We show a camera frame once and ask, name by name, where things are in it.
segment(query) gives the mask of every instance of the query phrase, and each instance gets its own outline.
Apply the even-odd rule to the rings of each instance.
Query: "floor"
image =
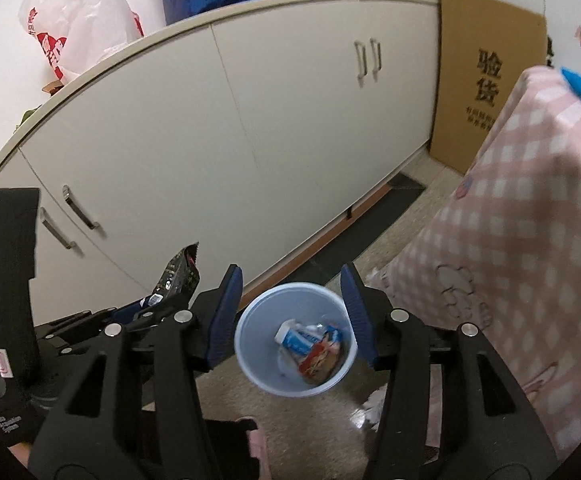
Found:
[[[424,186],[419,197],[354,260],[362,277],[394,258],[446,202],[461,175],[417,155],[403,170]],[[327,286],[340,294],[339,276]],[[361,479],[374,432],[363,427],[362,403],[387,380],[357,359],[344,380],[327,393],[308,399],[271,396],[250,383],[232,356],[201,376],[198,391],[204,417],[235,420],[251,415],[266,432],[274,480]]]

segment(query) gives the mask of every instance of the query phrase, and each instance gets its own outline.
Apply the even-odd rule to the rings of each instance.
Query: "metal handle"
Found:
[[[366,45],[361,41],[355,41],[355,51],[357,52],[357,62],[359,62],[359,74],[357,79],[360,81],[368,75],[368,61],[366,60]]]
[[[370,38],[370,47],[372,49],[372,57],[375,60],[375,68],[372,70],[372,73],[373,75],[377,75],[382,68],[381,43],[379,43],[375,38]]]
[[[46,213],[46,209],[43,207],[40,207],[40,218],[42,219],[42,225],[48,229],[48,232],[50,232],[50,234],[52,234],[65,249],[74,249],[77,247],[75,242],[69,242],[66,240],[64,235],[59,232],[59,229],[53,225],[48,213]]]
[[[64,200],[68,206],[74,211],[79,219],[86,224],[86,227],[88,227],[90,230],[97,229],[97,227],[99,227],[99,222],[91,221],[91,219],[86,216],[86,213],[80,209],[77,203],[73,200],[73,193],[71,192],[70,188],[68,186],[64,186],[61,190],[64,194]]]

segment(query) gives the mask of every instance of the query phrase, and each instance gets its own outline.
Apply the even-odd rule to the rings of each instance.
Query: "white plastic bag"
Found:
[[[24,0],[19,20],[64,84],[143,36],[126,0]]]

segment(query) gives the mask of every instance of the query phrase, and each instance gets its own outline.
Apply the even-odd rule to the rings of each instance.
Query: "brown cardboard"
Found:
[[[546,53],[544,16],[497,0],[441,0],[430,155],[465,173],[521,73]]]

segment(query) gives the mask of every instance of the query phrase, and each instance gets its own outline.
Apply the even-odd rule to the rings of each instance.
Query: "pink checkered tablecloth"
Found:
[[[427,324],[480,326],[525,388],[558,457],[574,450],[581,441],[581,101],[560,73],[522,74],[462,184],[369,284]]]

